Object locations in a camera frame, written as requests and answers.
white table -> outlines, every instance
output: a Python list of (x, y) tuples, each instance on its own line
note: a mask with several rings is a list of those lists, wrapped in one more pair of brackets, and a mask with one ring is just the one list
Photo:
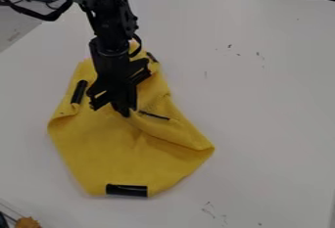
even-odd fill
[(80, 190), (46, 133), (77, 62), (89, 55), (90, 27), (75, 7), (0, 55), (0, 197), (55, 228), (327, 227), (335, 3), (131, 1), (174, 101), (213, 141), (214, 156), (153, 199)]

folded cloth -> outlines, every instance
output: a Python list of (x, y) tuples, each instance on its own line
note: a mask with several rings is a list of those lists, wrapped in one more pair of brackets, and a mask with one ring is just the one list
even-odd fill
[[(132, 41), (130, 51), (137, 43)], [(142, 50), (131, 60), (149, 59), (152, 76), (137, 86), (138, 110), (124, 118), (111, 105), (94, 112), (89, 98), (72, 103), (80, 80), (96, 79), (92, 62), (80, 63), (48, 131), (70, 171), (90, 195), (151, 197), (192, 173), (214, 146), (180, 113), (153, 56)]]

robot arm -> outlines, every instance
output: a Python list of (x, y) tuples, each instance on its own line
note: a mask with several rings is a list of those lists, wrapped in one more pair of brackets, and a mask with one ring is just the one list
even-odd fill
[(130, 109), (136, 110), (136, 85), (151, 74), (148, 59), (130, 61), (140, 49), (129, 54), (129, 41), (133, 38), (139, 43), (141, 41), (135, 34), (137, 18), (132, 14), (128, 0), (65, 0), (62, 6), (49, 15), (38, 14), (10, 0), (0, 1), (2, 5), (10, 6), (19, 13), (46, 21), (56, 20), (72, 2), (77, 3), (87, 15), (96, 35), (89, 43), (98, 74), (97, 80), (87, 90), (91, 108), (97, 111), (110, 103), (124, 117), (130, 115)]

orange object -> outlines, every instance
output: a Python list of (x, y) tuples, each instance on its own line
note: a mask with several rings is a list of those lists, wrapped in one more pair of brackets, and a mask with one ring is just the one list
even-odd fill
[(36, 220), (31, 217), (23, 217), (18, 220), (15, 228), (42, 228)]

yellow cloth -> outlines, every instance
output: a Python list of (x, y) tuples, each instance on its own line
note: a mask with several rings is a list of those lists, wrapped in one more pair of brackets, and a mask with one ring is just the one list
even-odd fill
[[(131, 50), (136, 46), (132, 42)], [(132, 60), (144, 57), (142, 50)], [(83, 79), (90, 86), (96, 79), (92, 62), (80, 63), (49, 122), (59, 153), (90, 195), (105, 195), (106, 185), (116, 184), (147, 186), (148, 197), (154, 196), (192, 173), (214, 151), (172, 103), (159, 64), (150, 59), (149, 69), (152, 76), (137, 86), (138, 111), (124, 118), (110, 104), (94, 112), (86, 96), (80, 105), (71, 104), (76, 84)]]

